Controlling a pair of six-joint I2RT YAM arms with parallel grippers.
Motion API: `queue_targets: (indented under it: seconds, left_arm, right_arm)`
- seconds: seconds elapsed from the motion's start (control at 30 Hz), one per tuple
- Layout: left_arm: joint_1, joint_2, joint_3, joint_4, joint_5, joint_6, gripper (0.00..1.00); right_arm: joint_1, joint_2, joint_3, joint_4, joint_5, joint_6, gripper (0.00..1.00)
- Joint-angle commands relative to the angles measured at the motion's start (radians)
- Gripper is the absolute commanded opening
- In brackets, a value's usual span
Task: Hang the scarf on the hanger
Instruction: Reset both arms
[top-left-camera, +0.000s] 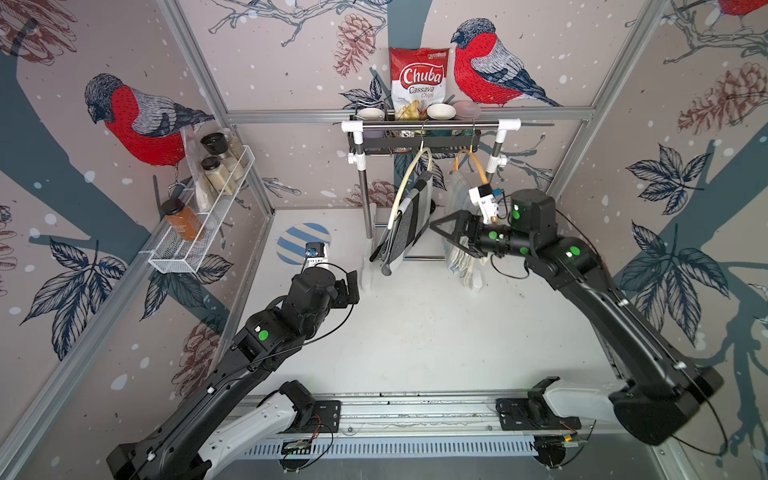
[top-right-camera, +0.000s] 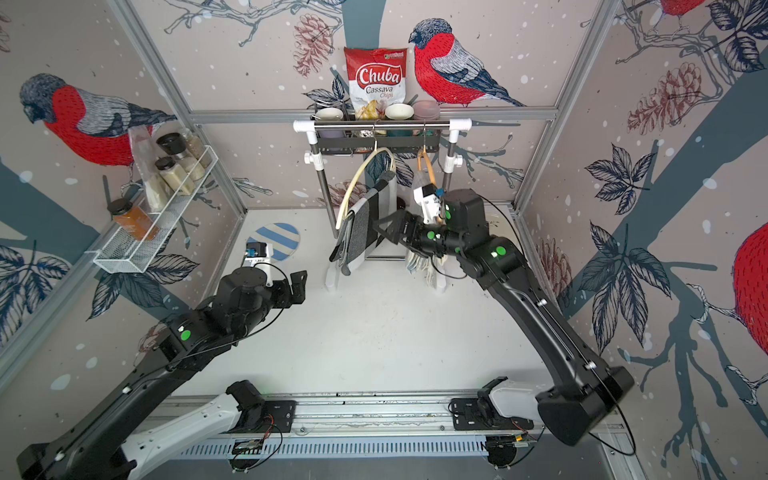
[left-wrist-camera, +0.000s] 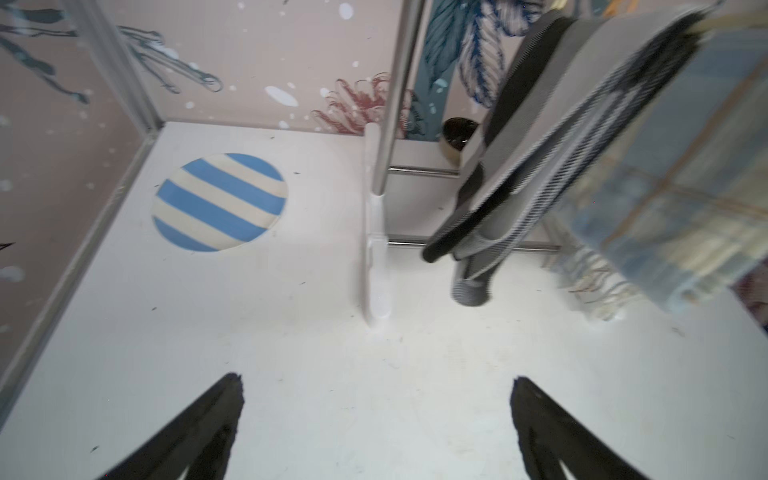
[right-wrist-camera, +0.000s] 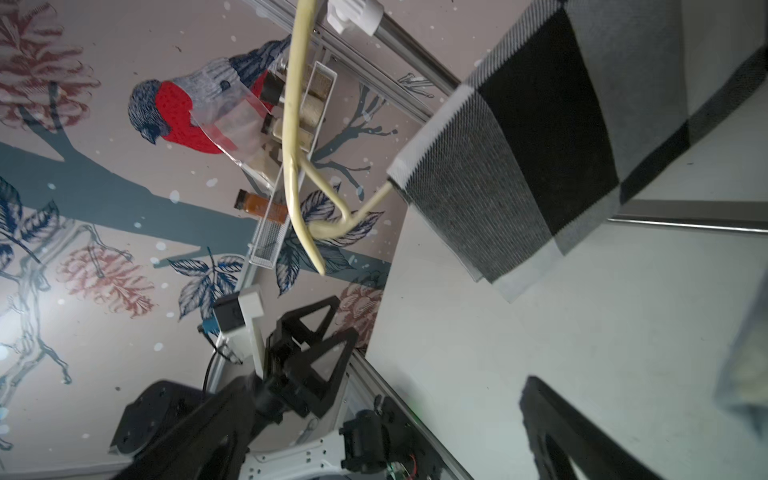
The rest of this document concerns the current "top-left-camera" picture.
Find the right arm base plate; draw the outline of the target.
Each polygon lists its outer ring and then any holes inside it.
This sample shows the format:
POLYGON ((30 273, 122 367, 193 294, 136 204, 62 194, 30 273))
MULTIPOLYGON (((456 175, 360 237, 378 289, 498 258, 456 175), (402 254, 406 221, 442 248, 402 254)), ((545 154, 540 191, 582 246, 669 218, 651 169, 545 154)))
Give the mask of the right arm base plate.
POLYGON ((542 400, 499 398, 495 410, 503 431, 567 430, 582 428, 577 417, 559 417, 542 400))

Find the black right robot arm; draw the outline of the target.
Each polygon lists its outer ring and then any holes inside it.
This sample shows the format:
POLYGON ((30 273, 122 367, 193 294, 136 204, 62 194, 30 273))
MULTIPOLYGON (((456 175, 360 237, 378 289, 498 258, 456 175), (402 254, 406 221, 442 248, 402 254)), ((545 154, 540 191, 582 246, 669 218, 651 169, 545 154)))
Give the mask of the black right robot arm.
POLYGON ((458 210, 430 227, 475 258, 523 258, 528 271, 573 303, 628 370, 627 386, 608 396, 619 424, 658 446, 708 404, 724 380, 666 341, 620 292, 600 255, 587 242, 559 234, 557 214, 552 197, 526 189, 512 194, 505 226, 458 210))

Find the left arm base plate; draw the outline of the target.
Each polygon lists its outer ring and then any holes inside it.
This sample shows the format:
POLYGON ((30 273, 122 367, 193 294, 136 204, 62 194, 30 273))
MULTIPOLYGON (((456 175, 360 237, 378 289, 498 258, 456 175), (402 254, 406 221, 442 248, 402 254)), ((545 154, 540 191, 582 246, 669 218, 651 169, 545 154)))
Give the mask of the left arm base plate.
POLYGON ((310 411, 299 413, 291 425, 281 434, 333 433, 339 430, 342 402, 338 400, 316 400, 310 411))

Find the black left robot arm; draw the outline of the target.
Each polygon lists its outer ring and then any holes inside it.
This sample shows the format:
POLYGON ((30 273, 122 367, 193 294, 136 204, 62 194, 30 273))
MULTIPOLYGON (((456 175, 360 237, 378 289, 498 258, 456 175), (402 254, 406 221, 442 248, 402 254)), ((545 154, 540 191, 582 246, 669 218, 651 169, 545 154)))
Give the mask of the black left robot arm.
POLYGON ((115 479, 201 479, 212 467, 200 449, 232 409, 297 353, 328 313, 359 302, 358 273, 344 280, 320 266, 292 278, 289 292, 250 316, 204 384, 147 438, 107 457, 115 479))

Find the black grey checkered scarf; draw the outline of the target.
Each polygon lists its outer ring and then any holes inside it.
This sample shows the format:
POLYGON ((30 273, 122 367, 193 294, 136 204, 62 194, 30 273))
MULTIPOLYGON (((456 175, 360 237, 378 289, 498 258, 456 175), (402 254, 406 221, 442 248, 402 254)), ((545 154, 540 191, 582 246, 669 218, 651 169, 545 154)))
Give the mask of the black grey checkered scarf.
POLYGON ((434 211, 433 173, 422 173, 399 206, 392 231, 386 230, 370 256, 370 261, 381 261, 384 276, 392 273, 403 263, 405 256, 427 230, 434 211))

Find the orange wooden hanger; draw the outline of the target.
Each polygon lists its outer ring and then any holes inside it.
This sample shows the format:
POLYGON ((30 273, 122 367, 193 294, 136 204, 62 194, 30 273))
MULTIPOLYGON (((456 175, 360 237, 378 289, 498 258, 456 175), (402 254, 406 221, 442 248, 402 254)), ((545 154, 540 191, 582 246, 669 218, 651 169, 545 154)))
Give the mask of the orange wooden hanger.
POLYGON ((460 149, 457 152, 456 156, 454 157, 452 172, 458 172, 461 169, 462 160, 463 158, 465 158, 467 164, 474 165, 474 171, 479 175, 481 184, 489 185, 490 181, 488 179, 488 176, 484 170, 483 165, 480 163, 479 159, 477 158, 477 155, 474 149, 474 141, 476 138, 476 127, 472 126, 469 129, 469 131, 470 133, 468 134, 468 136, 470 137, 470 139, 468 140, 467 145, 462 149, 460 149))

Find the cream wooden hanger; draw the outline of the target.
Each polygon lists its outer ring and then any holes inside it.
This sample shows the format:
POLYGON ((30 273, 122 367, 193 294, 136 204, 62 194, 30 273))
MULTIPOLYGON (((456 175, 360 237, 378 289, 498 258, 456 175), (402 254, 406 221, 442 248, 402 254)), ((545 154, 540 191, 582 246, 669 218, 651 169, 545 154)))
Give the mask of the cream wooden hanger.
POLYGON ((434 159, 433 159, 432 150, 429 147, 427 147, 425 145, 425 143, 424 143, 425 132, 426 132, 426 123, 427 123, 427 121, 424 120, 422 122, 420 128, 419 128, 419 131, 421 132, 421 141, 420 141, 420 144, 419 144, 419 149, 414 154, 411 163, 408 165, 408 167, 405 170, 405 173, 402 175, 400 186, 399 186, 399 188, 397 190, 397 193, 396 193, 396 195, 394 197, 394 201, 393 201, 393 205, 392 205, 392 208, 391 208, 390 216, 389 216, 389 219, 388 219, 388 222, 387 222, 387 230, 388 231, 392 231, 393 228, 394 228, 394 223, 395 223, 398 211, 399 211, 399 206, 401 204, 401 200, 402 200, 403 194, 404 194, 404 192, 406 190, 406 187, 408 185, 408 180, 409 180, 411 174, 413 173, 414 169, 416 168, 416 166, 419 164, 420 159, 422 158, 422 156, 424 154, 427 155, 427 159, 428 159, 426 171, 428 173, 432 173, 433 170, 434 170, 434 159))

